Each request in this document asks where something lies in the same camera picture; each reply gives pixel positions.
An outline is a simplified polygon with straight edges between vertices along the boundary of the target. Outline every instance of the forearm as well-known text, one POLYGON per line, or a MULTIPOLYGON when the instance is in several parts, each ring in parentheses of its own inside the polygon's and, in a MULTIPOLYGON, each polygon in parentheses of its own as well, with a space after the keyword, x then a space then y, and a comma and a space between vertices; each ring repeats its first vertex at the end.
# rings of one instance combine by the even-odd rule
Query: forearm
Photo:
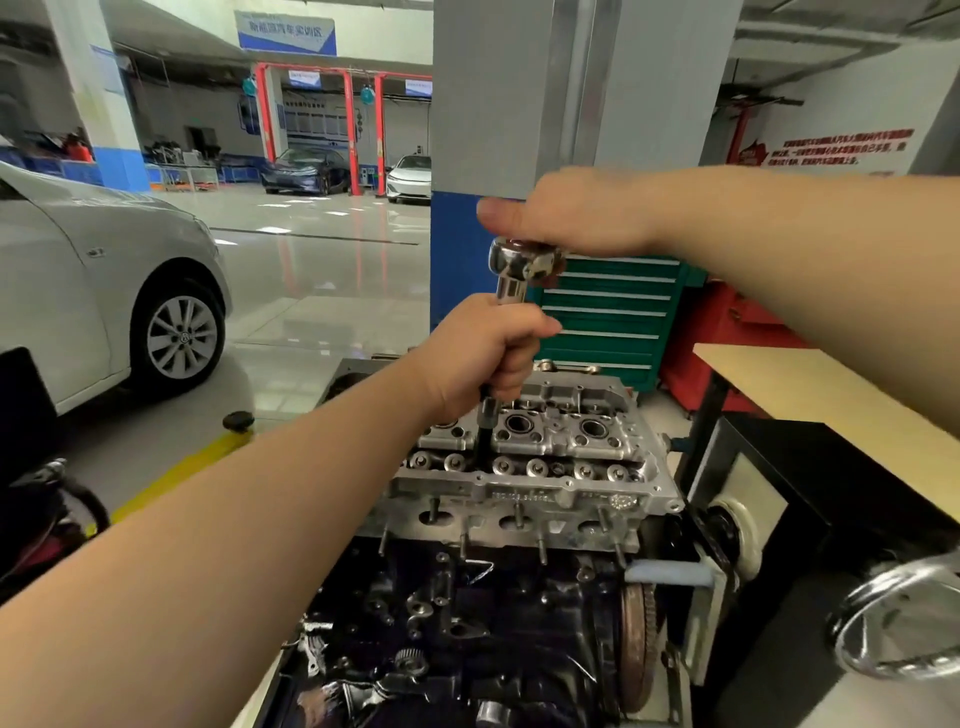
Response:
POLYGON ((637 178, 663 251, 960 433, 960 181, 734 167, 637 178))
POLYGON ((0 723, 229 725, 431 406, 401 360, 37 581, 0 611, 0 723))

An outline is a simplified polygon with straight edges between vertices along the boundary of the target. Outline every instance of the wooden workbench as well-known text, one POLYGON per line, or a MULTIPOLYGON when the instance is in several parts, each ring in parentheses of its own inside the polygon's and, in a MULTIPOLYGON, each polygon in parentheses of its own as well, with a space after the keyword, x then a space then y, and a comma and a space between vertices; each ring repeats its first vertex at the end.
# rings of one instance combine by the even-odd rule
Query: wooden workbench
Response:
POLYGON ((693 350, 771 417, 828 425, 960 521, 960 440, 862 376, 816 349, 697 344, 693 350))

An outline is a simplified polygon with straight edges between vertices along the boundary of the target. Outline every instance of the person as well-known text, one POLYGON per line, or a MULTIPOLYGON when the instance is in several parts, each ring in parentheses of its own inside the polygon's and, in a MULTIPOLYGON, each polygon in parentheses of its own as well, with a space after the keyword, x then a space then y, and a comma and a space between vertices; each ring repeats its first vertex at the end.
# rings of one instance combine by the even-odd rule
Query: person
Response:
POLYGON ((73 161, 93 161, 93 155, 90 154, 90 150, 84 146, 84 143, 81 142, 80 138, 74 133, 69 133, 64 139, 63 151, 66 152, 67 156, 73 161))
MULTIPOLYGON (((581 255, 702 266, 957 432, 958 193, 949 179, 568 169, 477 213, 581 255)), ((0 610, 0 724, 230 725, 420 433, 468 412, 484 382, 514 399, 559 330, 532 304, 470 296, 397 362, 98 536, 0 610)))

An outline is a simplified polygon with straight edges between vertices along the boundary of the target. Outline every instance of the blue pillar base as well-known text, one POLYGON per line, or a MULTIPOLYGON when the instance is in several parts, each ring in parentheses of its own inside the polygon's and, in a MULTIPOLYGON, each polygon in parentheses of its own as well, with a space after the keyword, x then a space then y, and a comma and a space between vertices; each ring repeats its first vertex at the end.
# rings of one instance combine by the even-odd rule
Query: blue pillar base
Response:
POLYGON ((480 195, 434 192, 430 201, 430 330, 473 293, 492 293, 493 235, 477 222, 480 195))
POLYGON ((143 155, 137 149, 94 147, 93 156, 100 167, 104 187, 124 189, 128 192, 147 192, 150 181, 143 155))

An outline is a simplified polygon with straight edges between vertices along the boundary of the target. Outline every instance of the yellow floor line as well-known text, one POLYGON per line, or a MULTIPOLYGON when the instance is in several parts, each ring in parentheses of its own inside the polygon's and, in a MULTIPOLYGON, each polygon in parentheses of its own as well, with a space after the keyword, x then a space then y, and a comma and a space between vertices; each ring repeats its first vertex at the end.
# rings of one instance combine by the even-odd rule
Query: yellow floor line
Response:
POLYGON ((131 513, 146 508, 164 493, 172 491, 190 475, 199 473, 204 468, 208 468, 218 460, 227 457, 234 450, 245 446, 252 436, 252 432, 224 433, 202 450, 184 457, 177 465, 115 510, 110 519, 117 523, 131 513))

